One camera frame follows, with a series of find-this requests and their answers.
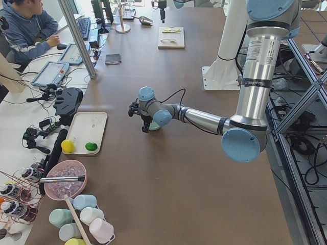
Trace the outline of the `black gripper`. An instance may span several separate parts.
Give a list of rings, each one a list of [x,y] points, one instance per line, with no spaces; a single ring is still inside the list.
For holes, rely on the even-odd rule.
[[[149,124],[151,123],[151,116],[149,115],[141,115],[142,121],[143,121],[143,126],[142,126],[142,131],[143,132],[149,132]]]
[[[160,8],[160,19],[161,19],[162,23],[164,23],[165,22],[165,8],[167,7],[167,1],[159,0],[158,7]]]

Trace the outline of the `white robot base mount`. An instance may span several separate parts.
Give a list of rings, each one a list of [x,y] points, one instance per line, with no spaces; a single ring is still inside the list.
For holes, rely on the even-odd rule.
[[[217,58],[211,66],[202,68],[205,90],[240,90],[236,56],[242,45],[247,21],[246,1],[230,1]]]

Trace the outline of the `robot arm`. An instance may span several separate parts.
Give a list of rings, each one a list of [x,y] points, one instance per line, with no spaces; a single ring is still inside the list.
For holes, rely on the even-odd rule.
[[[267,143],[265,109],[280,44],[299,31],[301,1],[232,1],[230,26],[210,34],[214,9],[199,9],[205,29],[195,41],[196,56],[209,66],[181,66],[191,82],[175,103],[159,100],[153,88],[142,87],[129,107],[143,130],[150,123],[165,126],[178,120],[220,137],[219,151],[241,163],[255,160]]]

